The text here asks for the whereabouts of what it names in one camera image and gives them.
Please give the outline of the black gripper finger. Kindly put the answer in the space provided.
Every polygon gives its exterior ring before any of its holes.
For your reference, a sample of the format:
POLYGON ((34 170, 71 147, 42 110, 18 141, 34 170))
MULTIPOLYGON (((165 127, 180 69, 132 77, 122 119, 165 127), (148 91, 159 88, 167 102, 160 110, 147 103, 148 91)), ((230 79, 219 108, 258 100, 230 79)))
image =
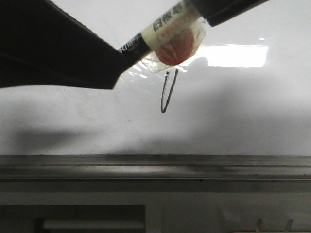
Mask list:
POLYGON ((192 0, 200 15, 211 27, 224 23, 267 0, 192 0))
POLYGON ((125 58, 49 0, 0 3, 0 85, 112 89, 125 58))

